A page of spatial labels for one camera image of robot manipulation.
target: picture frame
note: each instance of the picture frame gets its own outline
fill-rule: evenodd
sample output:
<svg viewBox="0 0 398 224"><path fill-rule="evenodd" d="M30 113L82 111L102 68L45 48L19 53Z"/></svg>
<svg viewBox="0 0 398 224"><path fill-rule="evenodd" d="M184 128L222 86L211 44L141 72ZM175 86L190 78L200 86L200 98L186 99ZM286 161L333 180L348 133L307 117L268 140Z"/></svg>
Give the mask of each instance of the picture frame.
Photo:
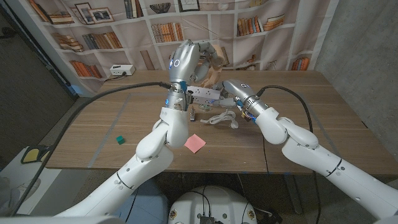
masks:
<svg viewBox="0 0 398 224"><path fill-rule="evenodd" d="M83 20L86 22L86 24L88 24L88 25L95 24L95 21L89 12L89 10L91 9L91 6L88 2L75 4L75 6L78 9Z"/></svg>
<svg viewBox="0 0 398 224"><path fill-rule="evenodd" d="M83 17L82 17L81 14L80 14L80 11L79 11L77 8L72 7L72 8L70 8L70 10L72 10L72 12L75 14L76 18L78 18L79 21L80 21L82 24L86 24L86 21L83 19Z"/></svg>
<svg viewBox="0 0 398 224"><path fill-rule="evenodd" d="M111 11L108 7L90 9L88 12L96 24L114 21Z"/></svg>
<svg viewBox="0 0 398 224"><path fill-rule="evenodd" d="M200 11L199 0L178 0L180 12Z"/></svg>

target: bookshelf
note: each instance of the bookshelf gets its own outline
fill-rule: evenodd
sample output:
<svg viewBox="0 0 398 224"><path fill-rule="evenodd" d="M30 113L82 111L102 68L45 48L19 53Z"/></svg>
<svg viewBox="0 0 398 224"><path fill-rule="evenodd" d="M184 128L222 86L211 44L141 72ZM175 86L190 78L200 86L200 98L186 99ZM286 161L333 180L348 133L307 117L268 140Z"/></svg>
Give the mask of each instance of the bookshelf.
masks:
<svg viewBox="0 0 398 224"><path fill-rule="evenodd" d="M338 2L338 0L263 0L260 6L250 7L251 0L235 0L226 3L225 11L219 11L219 1L199 1L200 11L180 12L178 0L139 0L143 16L128 19L123 0L35 0L47 12L67 11L74 20L72 24L51 24L41 20L28 0L19 1L25 2L23 6L26 11L66 64L70 64L69 60L77 60L97 66L103 78L79 77L92 92L96 92L103 81L111 75L109 68L113 64L133 64L138 70L146 70L140 53L142 50L148 51L156 70L166 70L170 54L182 41L156 43L151 25L169 22L180 23L184 27L185 39L208 40L212 44L225 47L229 60L225 70L235 70L249 65L255 65L256 70L265 70L267 64L273 61L276 61L276 70L290 70L292 63L301 57L310 58L308 69L311 70L315 66L324 39L324 35L318 33L326 32L325 29L327 30L330 24L331 18L326 19L325 15L328 13L333 15ZM88 2L92 9L108 7L114 21L82 24L70 8L84 2ZM167 13L156 14L149 7L151 4L162 2L171 3ZM240 18L258 16L258 19L265 24L268 18L281 14L285 14L284 23L275 29L244 36L237 34ZM51 35L54 32L74 36L83 45L84 51L62 50ZM123 47L89 50L82 35L106 32L114 32ZM248 63L247 60L254 54L256 54L255 61ZM77 75L72 65L68 67Z"/></svg>

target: table leg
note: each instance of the table leg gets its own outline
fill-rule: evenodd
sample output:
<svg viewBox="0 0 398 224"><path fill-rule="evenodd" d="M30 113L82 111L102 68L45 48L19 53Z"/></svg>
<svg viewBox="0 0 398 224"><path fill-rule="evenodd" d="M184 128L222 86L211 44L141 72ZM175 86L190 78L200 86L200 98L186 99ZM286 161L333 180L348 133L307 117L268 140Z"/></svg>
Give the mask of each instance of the table leg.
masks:
<svg viewBox="0 0 398 224"><path fill-rule="evenodd" d="M285 174L284 180L287 186L287 190L289 191L290 201L292 202L294 212L297 214L302 214L303 207L294 175Z"/></svg>

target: wooden table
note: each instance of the wooden table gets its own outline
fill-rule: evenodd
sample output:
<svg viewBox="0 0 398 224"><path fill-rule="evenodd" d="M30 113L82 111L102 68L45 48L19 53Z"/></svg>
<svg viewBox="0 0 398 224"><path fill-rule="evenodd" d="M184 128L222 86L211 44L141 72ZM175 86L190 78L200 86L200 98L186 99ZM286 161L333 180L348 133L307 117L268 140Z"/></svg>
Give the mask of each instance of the wooden table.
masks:
<svg viewBox="0 0 398 224"><path fill-rule="evenodd" d="M223 71L221 79L239 79L257 92L265 85L281 85L304 97L310 108L313 128L320 144L373 175L397 175L398 163L373 133L319 72ZM119 86L162 81L167 71L136 71L132 77L107 82L100 91ZM158 86L117 92L88 105L69 127L47 164L54 169L118 169L135 153L137 143L151 132L159 119L167 90ZM300 102L292 95L268 89L261 96L280 116L308 129ZM311 171L286 159L282 145L263 143L260 129L240 118L238 129L229 121L202 124L201 119L225 111L213 107L204 112L194 105L197 121L189 123L189 134L197 134L206 145L196 154L185 146L172 149L174 161L167 171L308 174ZM119 145L116 137L126 142Z"/></svg>

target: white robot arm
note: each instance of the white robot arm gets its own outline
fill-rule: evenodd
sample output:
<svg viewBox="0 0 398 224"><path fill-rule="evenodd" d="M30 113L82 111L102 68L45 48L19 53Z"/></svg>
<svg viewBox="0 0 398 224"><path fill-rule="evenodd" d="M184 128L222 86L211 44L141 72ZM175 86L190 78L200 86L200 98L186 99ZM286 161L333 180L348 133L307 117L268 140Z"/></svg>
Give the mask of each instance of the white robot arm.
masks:
<svg viewBox="0 0 398 224"><path fill-rule="evenodd" d="M249 85L227 80L219 87L237 96L247 113L254 115L264 138L271 144L285 145L282 153L289 160L325 176L340 190L378 219L397 215L398 190L383 184L319 145L310 131L295 125L257 97Z"/></svg>
<svg viewBox="0 0 398 224"><path fill-rule="evenodd" d="M205 61L197 67L200 54ZM188 138L187 108L192 93L187 91L191 81L199 82L207 74L209 65L217 65L217 54L208 42L184 41L170 58L169 90L160 120L152 132L137 146L136 154L92 194L59 217L101 216L117 209L143 182L165 170L173 160L171 147L183 146ZM238 80L218 84L232 99L217 101L217 105L238 105L256 119L265 139L271 144L285 143L282 153L291 161L324 175L339 189L361 204L376 218L396 215L398 191L319 145L317 137L296 126L288 118L278 118L278 112L263 103L249 85Z"/></svg>

